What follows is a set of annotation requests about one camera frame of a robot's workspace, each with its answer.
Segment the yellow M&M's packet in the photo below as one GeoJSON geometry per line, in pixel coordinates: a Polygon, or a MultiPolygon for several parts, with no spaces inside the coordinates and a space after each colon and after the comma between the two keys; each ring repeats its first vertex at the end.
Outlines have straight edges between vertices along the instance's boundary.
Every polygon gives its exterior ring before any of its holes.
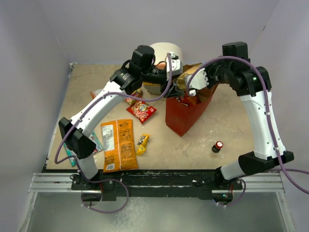
{"type": "Polygon", "coordinates": [[[137,151],[136,151],[137,156],[141,156],[145,153],[149,138],[150,138],[149,134],[143,134],[140,137],[140,139],[137,143],[137,151]]]}

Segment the aluminium table rail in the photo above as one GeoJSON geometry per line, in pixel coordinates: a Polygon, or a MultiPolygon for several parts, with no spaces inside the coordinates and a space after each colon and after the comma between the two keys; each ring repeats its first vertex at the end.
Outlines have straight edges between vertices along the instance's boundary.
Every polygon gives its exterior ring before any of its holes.
{"type": "Polygon", "coordinates": [[[71,192],[71,183],[70,174],[35,173],[31,180],[29,192],[71,192]]]}

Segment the red noodle snack packet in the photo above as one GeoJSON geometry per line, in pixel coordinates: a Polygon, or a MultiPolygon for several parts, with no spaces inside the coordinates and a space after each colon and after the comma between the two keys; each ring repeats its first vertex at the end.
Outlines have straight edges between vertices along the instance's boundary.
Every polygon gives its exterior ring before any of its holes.
{"type": "Polygon", "coordinates": [[[135,116],[141,124],[145,123],[156,112],[154,107],[144,101],[136,101],[126,110],[135,116]]]}

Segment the small red-capped bottle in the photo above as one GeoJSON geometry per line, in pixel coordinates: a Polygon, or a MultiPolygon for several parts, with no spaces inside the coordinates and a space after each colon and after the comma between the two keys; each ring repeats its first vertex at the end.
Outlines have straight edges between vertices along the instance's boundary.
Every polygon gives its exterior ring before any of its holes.
{"type": "Polygon", "coordinates": [[[223,147],[223,142],[222,141],[217,141],[211,148],[212,152],[214,153],[219,153],[220,150],[223,147]]]}

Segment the red paper bag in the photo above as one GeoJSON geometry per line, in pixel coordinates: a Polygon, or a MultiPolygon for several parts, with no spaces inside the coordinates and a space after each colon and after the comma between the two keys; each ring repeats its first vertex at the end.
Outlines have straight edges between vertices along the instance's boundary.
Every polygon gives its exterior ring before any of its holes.
{"type": "Polygon", "coordinates": [[[176,97],[166,98],[166,125],[182,137],[205,112],[217,87],[214,85],[210,89],[200,90],[196,95],[199,97],[200,103],[192,107],[182,105],[176,100],[176,97]]]}

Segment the red Doritos chip bag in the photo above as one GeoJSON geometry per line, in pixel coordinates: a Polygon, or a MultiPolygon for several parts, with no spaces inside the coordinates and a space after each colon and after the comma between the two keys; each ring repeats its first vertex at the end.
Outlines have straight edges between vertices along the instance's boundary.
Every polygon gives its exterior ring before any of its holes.
{"type": "Polygon", "coordinates": [[[187,95],[179,96],[176,97],[176,100],[186,107],[192,107],[200,103],[200,99],[198,96],[193,97],[189,97],[187,95]]]}

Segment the large gold snack bag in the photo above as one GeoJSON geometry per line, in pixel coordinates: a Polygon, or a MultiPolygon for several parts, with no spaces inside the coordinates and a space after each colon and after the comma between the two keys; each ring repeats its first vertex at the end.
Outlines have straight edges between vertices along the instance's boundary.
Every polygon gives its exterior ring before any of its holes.
{"type": "Polygon", "coordinates": [[[201,69],[198,65],[189,68],[177,78],[177,88],[186,93],[187,90],[201,90],[208,84],[205,69],[201,69]]]}

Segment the small three-drawer cabinet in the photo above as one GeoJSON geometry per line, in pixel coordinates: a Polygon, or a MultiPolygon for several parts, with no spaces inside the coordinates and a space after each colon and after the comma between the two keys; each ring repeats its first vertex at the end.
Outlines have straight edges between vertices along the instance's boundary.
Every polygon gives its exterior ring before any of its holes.
{"type": "MultiPolygon", "coordinates": [[[[167,52],[172,52],[175,55],[178,55],[180,60],[183,61],[183,52],[179,46],[173,43],[167,43],[167,42],[159,42],[159,43],[153,43],[150,45],[154,49],[155,54],[155,65],[159,69],[164,69],[165,63],[164,61],[167,60],[167,52]]],[[[151,84],[147,82],[143,82],[144,88],[153,95],[160,95],[160,84],[151,84]]]]}

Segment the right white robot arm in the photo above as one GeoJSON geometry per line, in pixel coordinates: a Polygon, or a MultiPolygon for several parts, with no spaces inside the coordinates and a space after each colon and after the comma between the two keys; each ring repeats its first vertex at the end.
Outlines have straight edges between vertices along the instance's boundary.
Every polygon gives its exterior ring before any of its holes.
{"type": "Polygon", "coordinates": [[[294,160],[280,139],[272,108],[271,81],[264,67],[251,65],[245,42],[222,46],[225,59],[205,68],[208,88],[228,84],[240,97],[251,126],[254,150],[216,169],[215,185],[226,189],[238,177],[268,171],[294,160]]]}

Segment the colourful candy packet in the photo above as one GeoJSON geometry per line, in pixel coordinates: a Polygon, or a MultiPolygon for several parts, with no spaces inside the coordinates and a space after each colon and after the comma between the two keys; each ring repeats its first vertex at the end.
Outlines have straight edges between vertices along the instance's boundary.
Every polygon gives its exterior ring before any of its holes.
{"type": "MultiPolygon", "coordinates": [[[[137,97],[137,98],[142,98],[143,96],[143,91],[141,88],[138,88],[137,90],[135,90],[131,96],[133,97],[137,97]]],[[[133,105],[137,100],[136,99],[132,99],[132,98],[126,98],[124,100],[124,102],[128,103],[129,105],[133,105]]]]}

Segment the orange Kettle chip bag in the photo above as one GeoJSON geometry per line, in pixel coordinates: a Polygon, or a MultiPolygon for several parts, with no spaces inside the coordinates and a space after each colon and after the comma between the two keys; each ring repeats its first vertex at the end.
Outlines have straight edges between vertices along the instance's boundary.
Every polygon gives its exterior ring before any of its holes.
{"type": "Polygon", "coordinates": [[[120,119],[102,123],[105,173],[137,169],[133,120],[120,119]]]}

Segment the orange Fox's candy bag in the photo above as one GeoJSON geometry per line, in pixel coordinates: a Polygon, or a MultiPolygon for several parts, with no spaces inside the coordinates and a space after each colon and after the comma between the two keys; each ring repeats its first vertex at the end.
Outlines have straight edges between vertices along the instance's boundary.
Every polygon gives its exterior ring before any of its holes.
{"type": "Polygon", "coordinates": [[[92,99],[94,99],[100,92],[102,91],[102,89],[97,89],[97,90],[93,90],[90,92],[92,99]]]}

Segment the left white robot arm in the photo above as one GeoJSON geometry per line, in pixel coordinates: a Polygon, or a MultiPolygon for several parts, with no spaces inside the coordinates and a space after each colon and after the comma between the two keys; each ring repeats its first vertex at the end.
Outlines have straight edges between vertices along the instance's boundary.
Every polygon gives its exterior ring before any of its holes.
{"type": "Polygon", "coordinates": [[[95,189],[102,182],[93,155],[96,145],[89,139],[101,120],[125,98],[132,98],[132,93],[143,82],[163,87],[161,94],[152,101],[168,97],[175,88],[173,78],[182,71],[183,52],[179,46],[165,42],[139,45],[84,109],[70,119],[60,119],[61,144],[74,153],[72,158],[76,159],[84,186],[95,189]]]}

